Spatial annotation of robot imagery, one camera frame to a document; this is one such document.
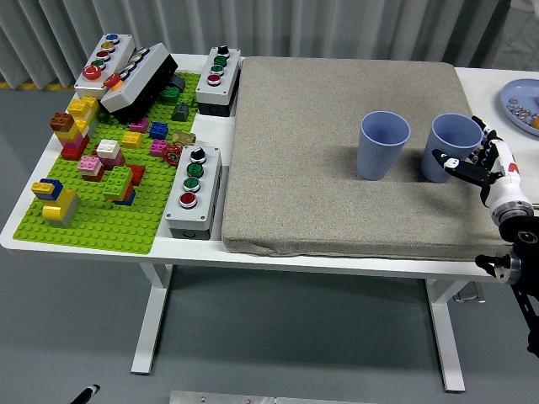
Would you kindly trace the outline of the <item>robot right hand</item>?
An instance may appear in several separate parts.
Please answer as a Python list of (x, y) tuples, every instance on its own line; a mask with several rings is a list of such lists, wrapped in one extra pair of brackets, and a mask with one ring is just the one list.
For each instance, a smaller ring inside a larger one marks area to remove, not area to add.
[(532, 216), (532, 203), (520, 188), (520, 171), (509, 145), (477, 116), (472, 120), (481, 128), (483, 139), (470, 157), (460, 160), (435, 149), (433, 158), (446, 173), (477, 185), (480, 199), (494, 219), (505, 214)]

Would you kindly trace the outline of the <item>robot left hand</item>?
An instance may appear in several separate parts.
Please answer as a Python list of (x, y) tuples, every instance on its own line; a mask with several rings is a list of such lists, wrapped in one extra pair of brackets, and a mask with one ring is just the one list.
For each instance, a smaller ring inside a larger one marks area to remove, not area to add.
[(100, 389), (100, 385), (97, 384), (87, 386), (71, 401), (71, 404), (87, 404), (91, 398), (100, 391)]

